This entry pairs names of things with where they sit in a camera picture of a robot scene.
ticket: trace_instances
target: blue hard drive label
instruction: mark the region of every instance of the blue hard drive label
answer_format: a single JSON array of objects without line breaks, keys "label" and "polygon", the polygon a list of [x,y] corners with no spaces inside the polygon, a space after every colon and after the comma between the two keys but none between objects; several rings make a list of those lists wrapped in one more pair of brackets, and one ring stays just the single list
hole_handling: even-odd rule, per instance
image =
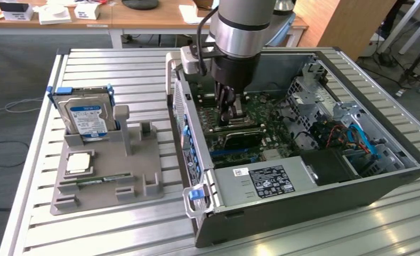
[{"label": "blue hard drive label", "polygon": [[272,166],[250,171],[251,180],[260,198],[295,192],[291,179],[283,166]]},{"label": "blue hard drive label", "polygon": [[81,135],[97,138],[107,135],[106,121],[101,117],[103,113],[101,106],[71,107],[71,115]]}]

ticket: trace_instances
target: white table leg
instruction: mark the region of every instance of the white table leg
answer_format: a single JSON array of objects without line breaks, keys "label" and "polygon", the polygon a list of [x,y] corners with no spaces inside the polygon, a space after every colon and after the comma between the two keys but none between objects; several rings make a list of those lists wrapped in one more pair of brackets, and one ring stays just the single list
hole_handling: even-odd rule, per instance
[{"label": "white table leg", "polygon": [[378,50],[379,53],[383,53],[387,48],[391,46],[394,39],[396,38],[396,36],[399,35],[402,29],[404,28],[404,26],[407,25],[410,19],[412,18],[412,16],[415,15],[418,9],[420,7],[420,0],[416,0],[416,3],[414,4],[414,6],[411,7],[410,11],[407,12],[406,16],[403,17],[400,23],[396,25],[390,37],[387,38],[386,42],[383,43],[380,49]]},{"label": "white table leg", "polygon": [[287,47],[298,47],[302,34],[303,34],[303,29],[291,30],[291,33],[288,33],[290,39],[288,39]]},{"label": "white table leg", "polygon": [[412,35],[412,37],[410,38],[406,45],[403,46],[402,50],[399,51],[399,54],[404,54],[408,51],[408,49],[411,48],[412,44],[416,42],[419,37],[420,37],[420,28],[416,31],[416,33]]},{"label": "white table leg", "polygon": [[110,35],[111,35],[111,40],[113,40],[113,48],[123,49],[123,44],[122,44],[123,29],[110,29]]}]

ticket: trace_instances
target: white cable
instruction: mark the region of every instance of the white cable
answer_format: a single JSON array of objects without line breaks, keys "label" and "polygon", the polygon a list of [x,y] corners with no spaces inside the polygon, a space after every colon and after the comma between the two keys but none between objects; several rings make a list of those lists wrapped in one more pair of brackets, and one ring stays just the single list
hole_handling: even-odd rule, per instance
[{"label": "white cable", "polygon": [[25,100],[19,100],[19,101],[14,101],[10,102],[7,105],[5,105],[5,108],[0,108],[0,110],[5,110],[10,113],[26,113],[26,112],[33,112],[35,110],[39,110],[41,108],[34,108],[34,109],[27,109],[27,110],[10,110],[10,108],[13,108],[15,105],[21,104],[21,103],[27,103],[31,101],[43,101],[43,98],[34,98],[34,99],[25,99]]}]

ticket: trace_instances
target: metal slat table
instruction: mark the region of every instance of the metal slat table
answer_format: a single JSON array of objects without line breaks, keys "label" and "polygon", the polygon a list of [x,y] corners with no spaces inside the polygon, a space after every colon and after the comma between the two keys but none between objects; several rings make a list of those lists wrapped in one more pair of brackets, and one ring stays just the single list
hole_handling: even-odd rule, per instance
[{"label": "metal slat table", "polygon": [[[367,207],[214,247],[194,247],[166,103],[166,54],[177,50],[75,49],[57,56],[50,86],[113,84],[117,102],[130,105],[130,125],[153,120],[166,196],[61,216],[50,214],[65,124],[45,100],[0,255],[420,255],[420,179]],[[342,52],[322,51],[420,149],[418,120]],[[351,98],[334,79],[328,86],[342,100]]]}]

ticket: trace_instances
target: robotic arm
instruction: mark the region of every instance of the robotic arm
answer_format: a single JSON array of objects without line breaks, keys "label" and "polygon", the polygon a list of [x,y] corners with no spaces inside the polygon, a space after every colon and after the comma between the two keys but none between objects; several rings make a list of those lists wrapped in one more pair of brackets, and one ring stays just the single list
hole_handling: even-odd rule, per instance
[{"label": "robotic arm", "polygon": [[[288,29],[294,20],[292,0],[222,0],[198,29],[198,43],[182,49],[185,70],[189,74],[210,73],[215,79],[215,100],[221,112],[221,126],[232,118],[244,117],[242,101],[244,89],[254,80],[260,52],[278,30]],[[201,41],[202,27],[213,17],[210,36]]]}]

